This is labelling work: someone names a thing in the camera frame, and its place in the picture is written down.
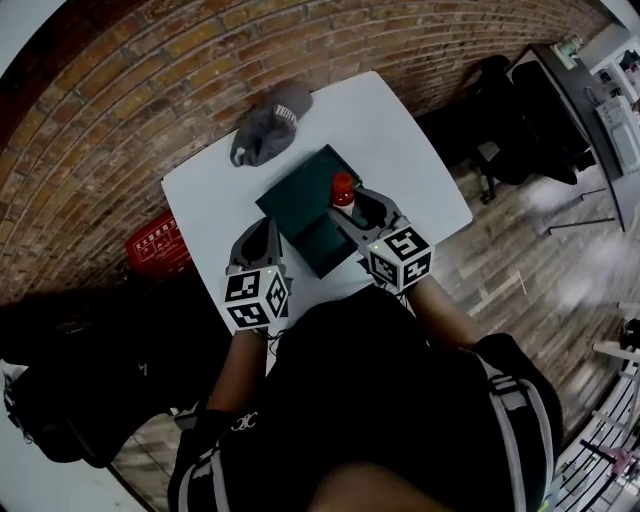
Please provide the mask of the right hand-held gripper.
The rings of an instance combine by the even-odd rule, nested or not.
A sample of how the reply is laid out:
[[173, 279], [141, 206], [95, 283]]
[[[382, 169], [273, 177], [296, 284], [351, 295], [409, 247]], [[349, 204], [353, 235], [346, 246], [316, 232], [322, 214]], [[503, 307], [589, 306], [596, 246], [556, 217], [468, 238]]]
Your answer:
[[[362, 217], [353, 218], [334, 206], [328, 213], [347, 239], [359, 249], [366, 247], [367, 270], [380, 286], [405, 292], [430, 274], [433, 247], [412, 225], [406, 226], [406, 216], [391, 198], [358, 187], [357, 205]], [[369, 228], [393, 232], [370, 243]]]

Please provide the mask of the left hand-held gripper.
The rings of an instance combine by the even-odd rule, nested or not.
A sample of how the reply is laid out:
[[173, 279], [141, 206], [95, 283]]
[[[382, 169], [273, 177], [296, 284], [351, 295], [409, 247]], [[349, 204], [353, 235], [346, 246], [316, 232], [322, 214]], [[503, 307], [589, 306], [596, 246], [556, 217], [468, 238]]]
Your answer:
[[[226, 269], [223, 317], [232, 332], [269, 328], [288, 317], [290, 279], [274, 219], [252, 224], [233, 244]], [[268, 266], [261, 266], [268, 259]]]

